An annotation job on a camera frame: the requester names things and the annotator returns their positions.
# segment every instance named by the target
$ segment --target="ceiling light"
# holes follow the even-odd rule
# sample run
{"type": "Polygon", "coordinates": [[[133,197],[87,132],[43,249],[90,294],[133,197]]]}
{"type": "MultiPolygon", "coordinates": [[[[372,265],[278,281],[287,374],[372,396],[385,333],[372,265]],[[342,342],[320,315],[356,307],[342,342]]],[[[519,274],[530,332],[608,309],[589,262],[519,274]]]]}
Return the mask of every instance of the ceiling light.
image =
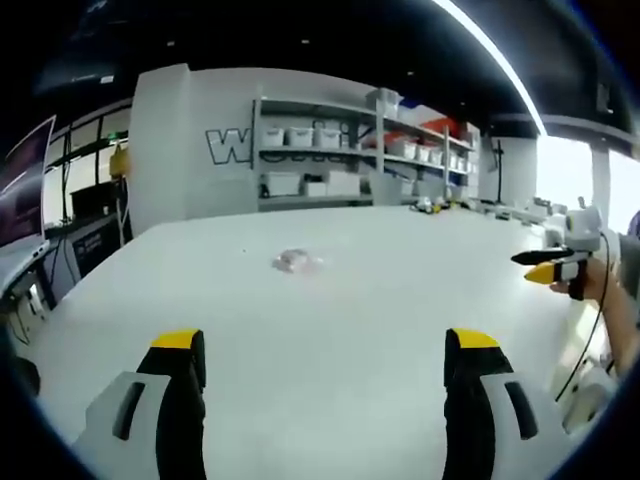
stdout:
{"type": "Polygon", "coordinates": [[[531,99],[531,95],[525,88],[522,80],[516,74],[515,70],[511,66],[511,64],[507,61],[502,52],[498,49],[495,43],[491,41],[491,39],[487,36],[486,33],[482,31],[482,29],[476,25],[476,23],[469,18],[469,16],[460,10],[455,4],[451,2],[451,0],[431,0],[433,3],[438,5],[440,8],[445,10],[449,15],[455,18],[471,35],[473,35],[478,42],[485,48],[487,52],[493,57],[493,59],[497,62],[497,64],[502,68],[504,73],[509,77],[511,83],[520,94],[522,101],[529,110],[529,114],[531,118],[533,118],[534,123],[538,127],[538,132],[540,135],[546,136],[547,129],[544,127],[542,123],[542,118],[540,117],[540,113],[538,109],[533,103],[531,99]]]}

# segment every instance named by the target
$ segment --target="white table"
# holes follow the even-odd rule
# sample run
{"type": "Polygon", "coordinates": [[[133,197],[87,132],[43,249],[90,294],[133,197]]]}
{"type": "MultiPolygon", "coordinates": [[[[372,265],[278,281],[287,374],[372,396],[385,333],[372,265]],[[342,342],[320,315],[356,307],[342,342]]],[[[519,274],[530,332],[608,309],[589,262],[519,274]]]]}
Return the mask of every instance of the white table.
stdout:
{"type": "Polygon", "coordinates": [[[467,211],[262,213],[155,227],[70,292],[35,345],[63,438],[159,333],[204,331],[210,478],[441,478],[445,330],[482,330],[546,386],[569,300],[509,258],[530,227],[467,211]],[[313,275],[271,266],[286,248],[313,275]]]}

